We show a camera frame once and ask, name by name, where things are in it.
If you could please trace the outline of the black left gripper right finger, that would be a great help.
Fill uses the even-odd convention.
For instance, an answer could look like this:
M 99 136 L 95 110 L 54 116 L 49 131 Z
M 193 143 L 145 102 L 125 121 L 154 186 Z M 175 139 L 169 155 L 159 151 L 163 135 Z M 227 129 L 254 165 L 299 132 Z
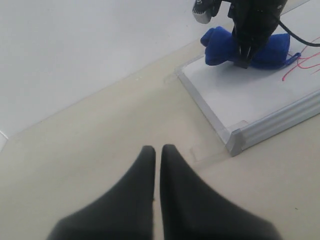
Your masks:
M 173 144 L 162 148 L 160 203 L 166 240 L 278 240 L 269 221 L 207 185 Z

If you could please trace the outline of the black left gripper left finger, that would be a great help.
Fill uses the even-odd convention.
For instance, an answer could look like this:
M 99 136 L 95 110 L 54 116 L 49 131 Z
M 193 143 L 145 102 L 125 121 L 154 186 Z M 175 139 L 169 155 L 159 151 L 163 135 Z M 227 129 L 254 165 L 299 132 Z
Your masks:
M 104 195 L 61 219 L 49 240 L 151 240 L 156 152 L 143 146 L 125 175 Z

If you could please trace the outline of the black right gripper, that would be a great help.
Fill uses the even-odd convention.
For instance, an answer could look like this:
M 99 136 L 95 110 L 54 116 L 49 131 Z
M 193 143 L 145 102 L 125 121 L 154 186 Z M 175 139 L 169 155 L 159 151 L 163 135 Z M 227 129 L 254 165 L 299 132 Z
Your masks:
M 232 34 L 221 27 L 215 28 L 212 42 L 218 46 L 238 45 L 234 65 L 249 67 L 257 52 L 278 27 L 278 18 L 286 0 L 230 0 L 228 17 L 233 20 Z

